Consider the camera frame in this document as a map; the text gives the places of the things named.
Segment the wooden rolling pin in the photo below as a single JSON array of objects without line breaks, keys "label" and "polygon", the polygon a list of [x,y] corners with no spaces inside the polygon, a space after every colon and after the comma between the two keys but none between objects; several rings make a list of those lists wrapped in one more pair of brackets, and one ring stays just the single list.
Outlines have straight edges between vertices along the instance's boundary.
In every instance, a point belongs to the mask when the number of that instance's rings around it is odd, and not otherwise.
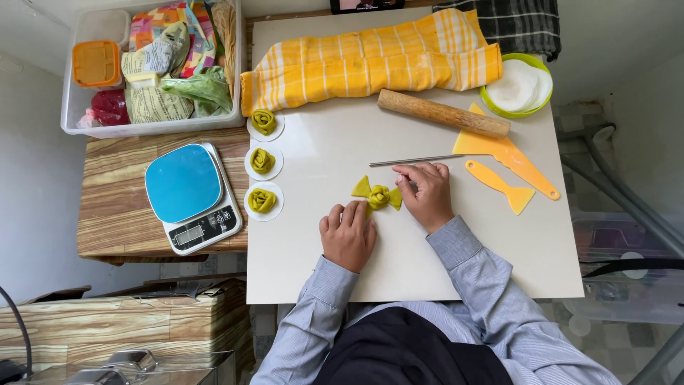
[{"label": "wooden rolling pin", "polygon": [[390,90],[380,90],[378,107],[496,139],[505,138],[511,129],[511,123],[507,121],[474,114],[450,105],[439,104]]}]

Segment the smartphone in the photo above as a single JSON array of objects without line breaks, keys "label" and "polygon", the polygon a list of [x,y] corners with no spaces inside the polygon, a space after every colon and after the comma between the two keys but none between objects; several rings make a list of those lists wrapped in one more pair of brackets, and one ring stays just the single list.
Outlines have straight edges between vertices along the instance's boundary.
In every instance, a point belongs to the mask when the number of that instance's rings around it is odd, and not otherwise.
[{"label": "smartphone", "polygon": [[404,7],[404,0],[330,0],[333,14],[398,10]]}]

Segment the stainless steel skewer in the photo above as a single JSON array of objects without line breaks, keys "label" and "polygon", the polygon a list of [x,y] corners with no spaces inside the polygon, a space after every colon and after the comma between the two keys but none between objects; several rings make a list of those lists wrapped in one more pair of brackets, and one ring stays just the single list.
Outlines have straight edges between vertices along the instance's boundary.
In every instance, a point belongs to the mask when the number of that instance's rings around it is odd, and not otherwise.
[{"label": "stainless steel skewer", "polygon": [[379,166],[389,166],[391,164],[403,164],[403,163],[416,163],[416,162],[427,162],[429,160],[437,160],[437,159],[447,159],[447,158],[458,158],[463,155],[442,155],[442,156],[430,156],[428,158],[414,158],[414,159],[402,159],[402,160],[390,160],[388,162],[375,162],[375,163],[369,163],[368,166],[370,167],[379,167]]}]

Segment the shirt sleeve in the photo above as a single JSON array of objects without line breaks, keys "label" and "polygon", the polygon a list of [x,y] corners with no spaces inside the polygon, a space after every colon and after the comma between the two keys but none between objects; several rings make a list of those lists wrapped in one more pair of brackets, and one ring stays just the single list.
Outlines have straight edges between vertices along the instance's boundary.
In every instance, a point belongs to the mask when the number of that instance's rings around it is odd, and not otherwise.
[{"label": "shirt sleeve", "polygon": [[515,360],[544,384],[615,384],[606,368],[572,346],[558,324],[510,279],[512,265],[482,247],[460,216],[427,241],[480,328],[482,341],[504,360]]},{"label": "shirt sleeve", "polygon": [[312,384],[332,349],[356,281],[358,274],[321,256],[251,384]]}]

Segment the shirt cuff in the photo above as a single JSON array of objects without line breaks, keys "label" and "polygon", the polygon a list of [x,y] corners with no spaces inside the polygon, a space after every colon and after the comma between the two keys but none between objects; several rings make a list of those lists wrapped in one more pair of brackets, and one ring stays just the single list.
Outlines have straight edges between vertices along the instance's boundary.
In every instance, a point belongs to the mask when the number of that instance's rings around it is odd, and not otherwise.
[{"label": "shirt cuff", "polygon": [[306,291],[328,305],[344,308],[352,296],[356,281],[358,274],[321,256],[316,269],[306,282]]},{"label": "shirt cuff", "polygon": [[427,236],[426,239],[448,271],[470,259],[482,248],[482,244],[460,215]]}]

